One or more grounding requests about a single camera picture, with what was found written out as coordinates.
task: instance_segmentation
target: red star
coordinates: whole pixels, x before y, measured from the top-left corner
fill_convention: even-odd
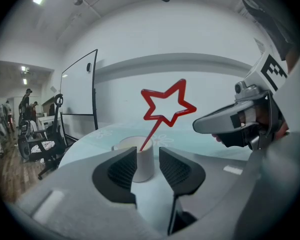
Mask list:
[[[185,107],[185,110],[178,111],[174,113],[172,120],[169,121],[164,115],[151,115],[155,109],[156,105],[152,101],[151,97],[156,97],[156,98],[161,98],[161,99],[166,99],[173,93],[179,90],[179,96],[178,96],[178,103]],[[177,121],[177,118],[180,116],[184,116],[193,112],[197,111],[197,108],[190,103],[185,101],[185,93],[186,93],[186,80],[185,79],[180,79],[178,82],[176,82],[173,86],[171,86],[167,91],[165,92],[159,92],[159,91],[154,91],[154,90],[146,90],[143,89],[141,91],[141,95],[144,97],[145,101],[149,104],[150,108],[149,110],[145,113],[143,119],[144,120],[157,120],[156,124],[154,125],[153,129],[151,130],[150,134],[144,141],[140,151],[145,147],[151,136],[155,133],[155,131],[158,129],[159,125],[161,122],[165,122],[169,127],[174,126],[175,122]]]

